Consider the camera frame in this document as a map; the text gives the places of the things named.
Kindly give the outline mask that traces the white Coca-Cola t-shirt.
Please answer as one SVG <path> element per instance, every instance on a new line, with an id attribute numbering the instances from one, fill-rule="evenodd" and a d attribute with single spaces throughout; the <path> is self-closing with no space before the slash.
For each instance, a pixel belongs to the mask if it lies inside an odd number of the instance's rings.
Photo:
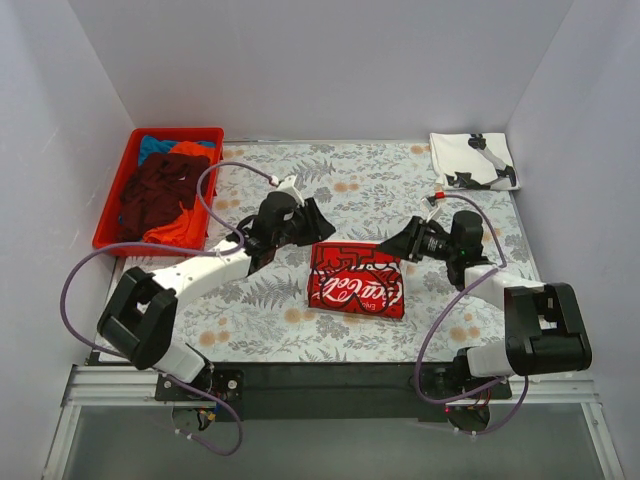
<path id="1" fill-rule="evenodd" d="M 315 309 L 400 320 L 405 314 L 404 265 L 374 243 L 315 244 L 307 301 Z"/>

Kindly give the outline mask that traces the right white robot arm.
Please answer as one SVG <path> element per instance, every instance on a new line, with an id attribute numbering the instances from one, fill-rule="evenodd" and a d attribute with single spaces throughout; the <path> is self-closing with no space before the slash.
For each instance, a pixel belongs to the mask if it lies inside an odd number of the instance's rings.
<path id="1" fill-rule="evenodd" d="M 503 313 L 503 337 L 459 350 L 441 371 L 445 384 L 464 394 L 490 389 L 513 375 L 588 369 L 593 353 L 573 287 L 517 277 L 506 272 L 504 263 L 490 262 L 482 237 L 491 228 L 484 215 L 468 210 L 454 214 L 450 229 L 414 216 L 378 246 L 412 263 L 424 258 L 444 262 L 460 297 L 474 296 Z"/>

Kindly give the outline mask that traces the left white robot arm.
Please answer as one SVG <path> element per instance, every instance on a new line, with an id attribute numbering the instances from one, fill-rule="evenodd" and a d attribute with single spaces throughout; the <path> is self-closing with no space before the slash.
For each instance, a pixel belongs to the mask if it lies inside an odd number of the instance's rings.
<path id="1" fill-rule="evenodd" d="M 192 384 L 209 365 L 195 348 L 173 338 L 181 309 L 236 280 L 256 273 L 286 245 L 313 245 L 335 227 L 316 202 L 271 192 L 258 213 L 245 218 L 212 250 L 179 264 L 145 272 L 127 270 L 107 302 L 98 333 L 139 370 L 156 369 Z"/>

